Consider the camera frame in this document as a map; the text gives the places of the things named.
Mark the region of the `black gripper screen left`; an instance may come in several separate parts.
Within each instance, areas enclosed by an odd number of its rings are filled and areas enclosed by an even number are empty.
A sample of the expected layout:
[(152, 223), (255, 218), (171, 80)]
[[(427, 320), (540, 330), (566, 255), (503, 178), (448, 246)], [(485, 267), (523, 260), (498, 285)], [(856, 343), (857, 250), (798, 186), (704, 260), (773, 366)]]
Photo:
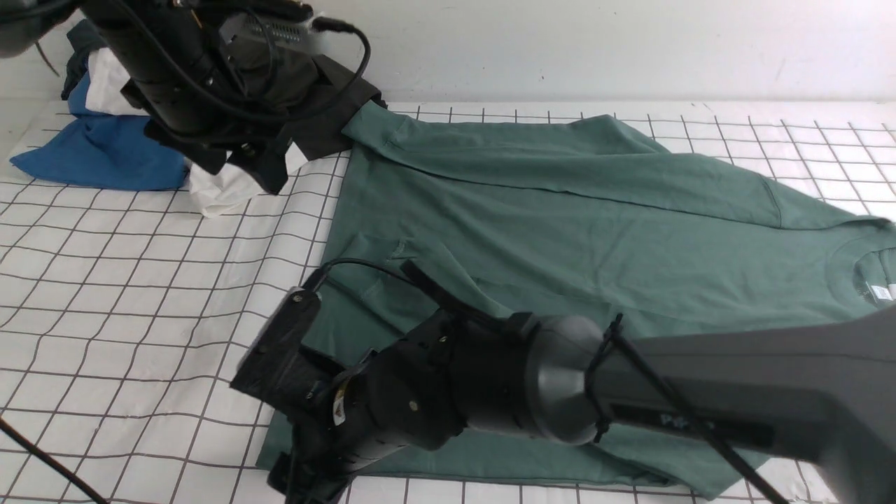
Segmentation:
[(143, 82), (131, 78), (126, 100), (148, 114), (144, 134), (218, 174), (230, 163), (246, 172), (270, 195), (287, 184), (286, 156), (292, 146), (287, 115), (216, 95), (218, 82), (173, 79)]

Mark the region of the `black gripper screen right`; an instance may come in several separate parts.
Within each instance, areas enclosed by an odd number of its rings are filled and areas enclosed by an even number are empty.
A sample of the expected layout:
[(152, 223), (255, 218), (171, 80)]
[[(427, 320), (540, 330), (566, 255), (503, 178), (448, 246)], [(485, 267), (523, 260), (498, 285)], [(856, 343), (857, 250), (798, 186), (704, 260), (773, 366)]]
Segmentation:
[(490, 316), (439, 309), (360, 363), (330, 367), (301, 346), (266, 385), (291, 424), (291, 448), (269, 483), (288, 503), (335, 503), (354, 475), (406, 447), (436, 450), (489, 428), (484, 381), (465, 376), (461, 348), (491, 331)]

